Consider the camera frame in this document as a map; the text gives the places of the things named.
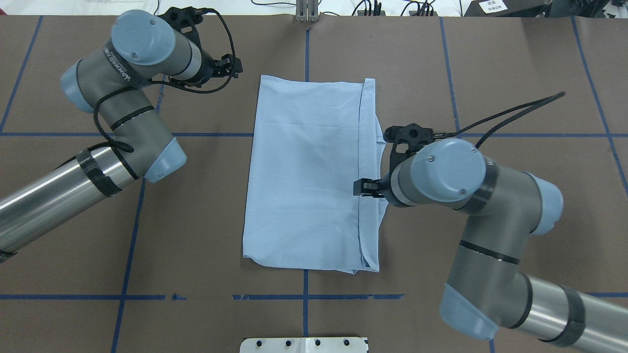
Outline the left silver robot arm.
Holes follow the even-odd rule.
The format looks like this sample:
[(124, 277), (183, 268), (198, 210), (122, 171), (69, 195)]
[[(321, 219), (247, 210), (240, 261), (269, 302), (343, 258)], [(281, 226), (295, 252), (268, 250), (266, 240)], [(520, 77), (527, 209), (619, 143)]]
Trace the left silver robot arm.
[(211, 7), (119, 15), (103, 46), (61, 76), (65, 97), (90, 114), (102, 141), (1, 201), (1, 261), (137, 179), (155, 183), (187, 161), (143, 89), (224, 89), (243, 71), (223, 16)]

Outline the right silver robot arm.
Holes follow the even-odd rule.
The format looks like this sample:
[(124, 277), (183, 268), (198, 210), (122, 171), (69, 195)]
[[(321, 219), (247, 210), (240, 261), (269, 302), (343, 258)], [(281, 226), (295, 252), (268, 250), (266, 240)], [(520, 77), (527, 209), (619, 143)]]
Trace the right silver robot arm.
[(479, 144), (409, 124), (383, 134), (390, 170), (354, 195), (398, 207), (440, 204), (468, 216), (439, 313), (455, 330), (493, 340), (500, 328), (586, 353), (627, 351), (627, 309), (520, 271), (532, 235), (547, 234), (564, 199), (552, 183), (496, 163)]

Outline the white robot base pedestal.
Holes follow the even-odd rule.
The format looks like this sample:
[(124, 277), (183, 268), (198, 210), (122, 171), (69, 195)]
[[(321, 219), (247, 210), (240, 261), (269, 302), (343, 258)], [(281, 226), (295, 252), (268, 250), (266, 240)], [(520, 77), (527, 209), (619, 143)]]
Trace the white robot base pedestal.
[(362, 337), (283, 337), (250, 338), (240, 345), (240, 353), (369, 353)]

